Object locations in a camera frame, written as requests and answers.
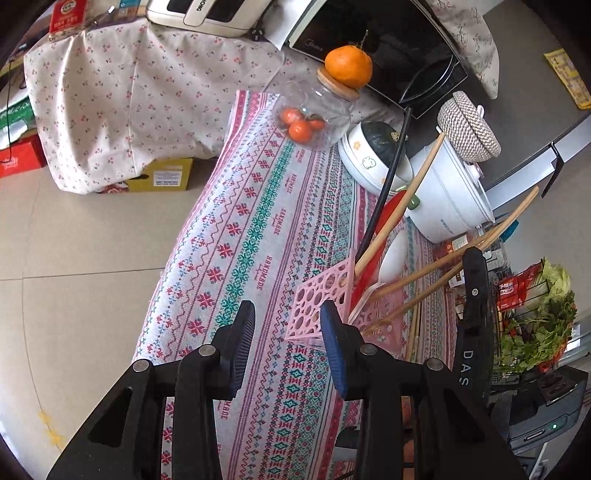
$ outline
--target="tablecloth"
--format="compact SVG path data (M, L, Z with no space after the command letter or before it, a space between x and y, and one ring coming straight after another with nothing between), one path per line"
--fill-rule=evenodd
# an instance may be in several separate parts
M76 193L136 177L155 159L219 155L237 89L280 93L318 65L270 43L145 18L40 44L24 62L47 164ZM401 123L369 89L352 114Z
M231 323L241 300L254 302L243 387L234 401L215 403L226 480L334 478L350 468L333 461L335 436L359 420L359 403L343 402L333 388L325 353L284 335L297 285L357 246L375 196L353 181L335 148L310 152L283 137L271 121L275 98L238 92L224 148L155 289L134 356L180 359ZM432 261L432 245L410 220L398 230L410 240L406 273ZM402 299L437 276L411 283ZM451 365L454 318L442 290L425 300L419 361ZM400 339L387 347L400 356L408 317L398 323ZM163 480L171 478L174 400L166 412Z

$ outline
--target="wooden jar lid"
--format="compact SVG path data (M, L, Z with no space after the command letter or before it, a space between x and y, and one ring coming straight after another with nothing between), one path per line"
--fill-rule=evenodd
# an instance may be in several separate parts
M326 71L324 66L318 68L316 70L316 78L318 81L328 88L331 92L335 95L348 100L349 102L354 102L355 100L359 99L359 92L355 89L349 88L342 83L337 82L334 78L330 76L330 74Z

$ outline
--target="red box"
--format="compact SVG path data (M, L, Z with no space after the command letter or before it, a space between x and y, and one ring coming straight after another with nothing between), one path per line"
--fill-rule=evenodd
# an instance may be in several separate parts
M53 7L49 33L56 33L82 25L86 0L60 0Z
M0 178L45 166L46 160L39 135L25 137L0 151Z

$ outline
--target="floral cloth cover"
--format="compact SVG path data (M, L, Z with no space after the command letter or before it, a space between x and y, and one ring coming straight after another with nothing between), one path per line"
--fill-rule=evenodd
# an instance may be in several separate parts
M491 98L499 94L499 53L473 0L427 0Z
M25 78L53 179L89 193L162 158L219 155L237 89L281 92L319 62L266 42L162 27L146 19L45 43ZM389 111L365 89L353 120Z

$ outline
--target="screw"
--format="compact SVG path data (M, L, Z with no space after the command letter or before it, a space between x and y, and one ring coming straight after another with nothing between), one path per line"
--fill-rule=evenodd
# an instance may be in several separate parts
M210 356L216 352L216 348L213 345L207 344L199 347L199 355Z
M376 347L372 343L364 343L362 346L359 347L359 351L364 355L372 356L378 353L378 347Z
M147 360L137 360L134 362L134 372L143 372L148 369L150 363Z
M427 366L435 371L435 372L439 372L442 368L443 368L443 362L441 360L439 360L438 358L430 358L427 360Z

